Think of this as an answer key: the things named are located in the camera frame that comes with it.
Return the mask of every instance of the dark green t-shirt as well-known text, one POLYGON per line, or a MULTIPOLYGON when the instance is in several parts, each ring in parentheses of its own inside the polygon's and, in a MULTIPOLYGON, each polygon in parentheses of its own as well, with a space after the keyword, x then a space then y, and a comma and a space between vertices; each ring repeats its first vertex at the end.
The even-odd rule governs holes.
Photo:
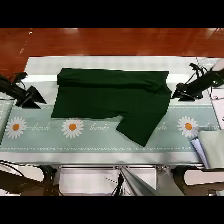
POLYGON ((117 131, 145 146, 170 102, 168 73, 63 68, 51 117, 103 119, 121 115, 117 131))

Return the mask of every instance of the wooden floor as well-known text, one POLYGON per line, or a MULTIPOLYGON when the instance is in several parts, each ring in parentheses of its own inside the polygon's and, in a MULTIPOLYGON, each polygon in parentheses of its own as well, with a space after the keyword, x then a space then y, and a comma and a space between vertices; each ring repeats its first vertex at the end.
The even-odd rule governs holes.
POLYGON ((223 28, 1 28, 0 74, 30 56, 161 55, 224 57, 223 28))

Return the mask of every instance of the white daisy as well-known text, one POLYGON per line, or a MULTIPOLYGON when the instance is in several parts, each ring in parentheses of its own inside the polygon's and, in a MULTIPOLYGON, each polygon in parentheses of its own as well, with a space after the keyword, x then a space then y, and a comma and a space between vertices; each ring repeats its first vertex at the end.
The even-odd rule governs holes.
POLYGON ((198 124, 194 120, 194 118, 190 117, 182 117, 178 121, 178 130, 182 131, 182 135, 185 135, 185 137, 195 137, 198 133, 198 124))
POLYGON ((62 125, 62 131, 64 132, 63 135, 66 136, 66 138, 75 138, 76 136, 79 136, 82 134, 83 130, 83 122, 81 120, 75 120, 75 119, 69 119, 63 122, 62 125))
POLYGON ((6 135, 8 138, 17 138, 26 130, 26 122, 21 117, 14 117, 6 126, 6 135))

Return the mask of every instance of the daisy print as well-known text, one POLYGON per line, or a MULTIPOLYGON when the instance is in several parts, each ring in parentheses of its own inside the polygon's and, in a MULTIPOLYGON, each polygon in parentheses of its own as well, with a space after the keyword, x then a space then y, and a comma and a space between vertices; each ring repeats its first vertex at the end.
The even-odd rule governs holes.
POLYGON ((11 119, 10 122, 8 122, 6 126, 6 135, 8 135, 8 138, 17 138, 20 137, 20 135, 23 134, 23 131, 26 130, 26 122, 21 117, 15 117, 11 119))
POLYGON ((182 117, 178 121, 178 130, 182 131, 182 135, 185 137, 196 137, 198 133, 198 124, 194 118, 182 117))
POLYGON ((75 138, 76 136, 79 136, 82 134, 83 130, 83 122, 78 119, 69 119, 63 122, 62 124, 62 132, 63 135, 66 136, 66 138, 75 138))

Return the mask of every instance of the shirt sleeve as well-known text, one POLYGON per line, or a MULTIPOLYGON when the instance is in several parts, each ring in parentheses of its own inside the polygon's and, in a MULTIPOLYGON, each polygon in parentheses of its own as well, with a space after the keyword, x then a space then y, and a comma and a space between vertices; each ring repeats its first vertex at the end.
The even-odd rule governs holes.
POLYGON ((123 118, 116 130, 145 147, 163 116, 162 113, 129 114, 123 118))

